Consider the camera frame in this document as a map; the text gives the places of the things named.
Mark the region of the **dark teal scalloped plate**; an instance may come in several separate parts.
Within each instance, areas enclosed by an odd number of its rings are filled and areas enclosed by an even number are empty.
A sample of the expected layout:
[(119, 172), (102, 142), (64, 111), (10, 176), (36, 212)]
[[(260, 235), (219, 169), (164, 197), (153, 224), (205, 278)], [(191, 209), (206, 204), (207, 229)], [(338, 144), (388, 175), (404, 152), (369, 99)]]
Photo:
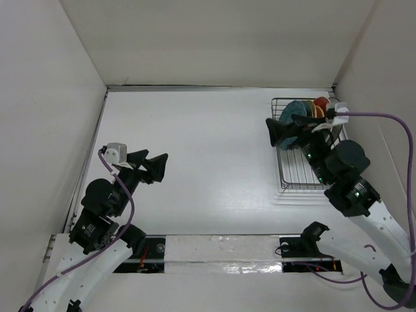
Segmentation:
[[(302, 104), (302, 101), (298, 101), (298, 100), (294, 100), (290, 103), (287, 104), (287, 106), (283, 109), (280, 117), (279, 117), (279, 121), (282, 122), (283, 124), (290, 124), (292, 123), (292, 118), (291, 115), (292, 114), (299, 114), (302, 116), (306, 116), (306, 110)], [(297, 139), (297, 136), (292, 136), (289, 138), (286, 138), (280, 145), (279, 147), (282, 150), (288, 150), (289, 146), (291, 144), (293, 144)]]

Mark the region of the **beige bird plate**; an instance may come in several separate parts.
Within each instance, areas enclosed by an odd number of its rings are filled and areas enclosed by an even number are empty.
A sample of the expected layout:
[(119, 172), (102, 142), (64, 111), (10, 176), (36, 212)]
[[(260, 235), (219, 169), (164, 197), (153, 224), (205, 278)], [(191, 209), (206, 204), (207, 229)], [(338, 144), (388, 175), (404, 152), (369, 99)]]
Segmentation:
[(313, 118), (315, 118), (317, 116), (315, 104), (312, 101), (310, 101), (310, 100), (307, 101), (307, 104), (308, 104), (308, 107), (311, 110), (311, 116)]

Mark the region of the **red plate blue flower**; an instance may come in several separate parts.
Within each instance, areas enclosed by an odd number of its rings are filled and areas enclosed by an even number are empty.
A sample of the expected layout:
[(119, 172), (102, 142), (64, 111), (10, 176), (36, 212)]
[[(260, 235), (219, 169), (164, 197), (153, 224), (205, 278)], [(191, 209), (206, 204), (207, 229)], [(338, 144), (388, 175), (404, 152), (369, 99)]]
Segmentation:
[(316, 107), (320, 107), (322, 110), (326, 110), (327, 104), (330, 103), (329, 99), (326, 97), (318, 97), (313, 100), (313, 103)]

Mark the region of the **grey tree plate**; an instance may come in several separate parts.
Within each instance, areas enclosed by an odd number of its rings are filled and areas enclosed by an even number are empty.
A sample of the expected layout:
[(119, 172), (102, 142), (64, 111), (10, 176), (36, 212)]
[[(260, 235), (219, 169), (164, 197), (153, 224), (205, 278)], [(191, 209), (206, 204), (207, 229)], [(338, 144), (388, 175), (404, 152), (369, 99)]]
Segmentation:
[[(329, 97), (328, 99), (329, 99), (330, 103), (340, 102), (340, 100), (337, 97)], [(333, 145), (339, 139), (339, 135), (341, 133), (342, 128), (343, 127), (341, 125), (338, 125), (338, 126), (334, 127), (331, 130), (331, 142), (332, 142)]]

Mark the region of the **light blue flower plate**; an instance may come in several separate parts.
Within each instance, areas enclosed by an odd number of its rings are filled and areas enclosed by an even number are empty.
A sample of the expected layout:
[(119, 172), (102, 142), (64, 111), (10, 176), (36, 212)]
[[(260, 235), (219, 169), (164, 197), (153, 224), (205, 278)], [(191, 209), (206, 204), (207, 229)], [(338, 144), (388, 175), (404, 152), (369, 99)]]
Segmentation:
[(311, 116), (311, 110), (310, 110), (310, 108), (308, 107), (307, 101), (302, 101), (302, 104), (303, 104), (303, 106), (304, 106), (304, 108), (305, 108), (305, 111), (306, 111), (306, 116), (307, 116), (307, 117), (312, 117), (312, 116)]

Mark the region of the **orange woven plate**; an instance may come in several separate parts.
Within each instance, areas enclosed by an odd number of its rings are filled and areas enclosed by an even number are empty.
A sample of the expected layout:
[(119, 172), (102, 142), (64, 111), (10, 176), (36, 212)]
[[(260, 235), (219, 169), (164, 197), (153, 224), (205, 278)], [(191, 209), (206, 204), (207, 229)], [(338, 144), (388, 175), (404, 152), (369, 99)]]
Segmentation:
[(325, 113), (321, 107), (315, 105), (315, 117), (316, 118), (324, 118)]

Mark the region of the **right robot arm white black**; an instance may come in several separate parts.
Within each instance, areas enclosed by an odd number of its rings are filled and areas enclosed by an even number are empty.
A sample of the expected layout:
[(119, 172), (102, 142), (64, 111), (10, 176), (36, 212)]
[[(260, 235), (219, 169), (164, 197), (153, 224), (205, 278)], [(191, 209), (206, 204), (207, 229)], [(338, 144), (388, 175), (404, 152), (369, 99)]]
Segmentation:
[(409, 229), (405, 231), (388, 211), (376, 189), (362, 176), (370, 166), (364, 149), (353, 140), (342, 140), (334, 148), (323, 132), (348, 123), (353, 114), (330, 109), (323, 118), (293, 114), (290, 123), (266, 119), (273, 147), (294, 137), (318, 180), (328, 185), (324, 195), (345, 218), (361, 228), (376, 243), (378, 252), (364, 248), (320, 222), (308, 225), (300, 237), (282, 252), (301, 250), (308, 256), (322, 255), (344, 261), (360, 271), (362, 282), (377, 282), (395, 304), (386, 311), (415, 308), (415, 230), (412, 199), (407, 198)]

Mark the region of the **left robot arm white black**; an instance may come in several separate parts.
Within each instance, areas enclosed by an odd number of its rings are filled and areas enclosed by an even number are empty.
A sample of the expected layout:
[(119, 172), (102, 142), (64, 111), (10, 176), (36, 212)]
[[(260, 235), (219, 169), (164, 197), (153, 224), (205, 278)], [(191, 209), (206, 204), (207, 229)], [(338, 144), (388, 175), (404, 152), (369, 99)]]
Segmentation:
[(98, 150), (112, 181), (90, 182), (82, 211), (69, 233), (55, 275), (42, 284), (20, 311), (85, 311), (108, 277), (127, 259), (146, 256), (146, 234), (132, 221), (139, 184), (160, 183), (168, 154), (148, 158), (146, 149), (129, 153), (121, 143)]

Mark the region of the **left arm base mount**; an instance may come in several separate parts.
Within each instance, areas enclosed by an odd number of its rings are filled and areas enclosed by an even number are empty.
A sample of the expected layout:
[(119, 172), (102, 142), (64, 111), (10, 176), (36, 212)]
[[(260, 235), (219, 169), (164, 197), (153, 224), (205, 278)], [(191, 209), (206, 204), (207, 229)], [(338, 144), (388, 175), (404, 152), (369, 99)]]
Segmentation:
[(166, 236), (151, 235), (146, 238), (146, 245), (138, 255), (133, 255), (114, 271), (116, 274), (158, 274), (164, 273), (164, 256)]

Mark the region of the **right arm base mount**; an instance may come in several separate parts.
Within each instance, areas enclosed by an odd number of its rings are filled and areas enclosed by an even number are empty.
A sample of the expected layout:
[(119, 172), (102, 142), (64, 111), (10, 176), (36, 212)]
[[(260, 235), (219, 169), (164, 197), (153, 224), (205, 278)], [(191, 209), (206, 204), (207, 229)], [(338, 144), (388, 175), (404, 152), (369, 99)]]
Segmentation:
[(312, 222), (298, 236), (280, 237), (274, 253), (281, 257), (283, 272), (342, 272), (340, 260), (321, 253), (317, 247), (320, 235), (327, 230), (328, 226)]

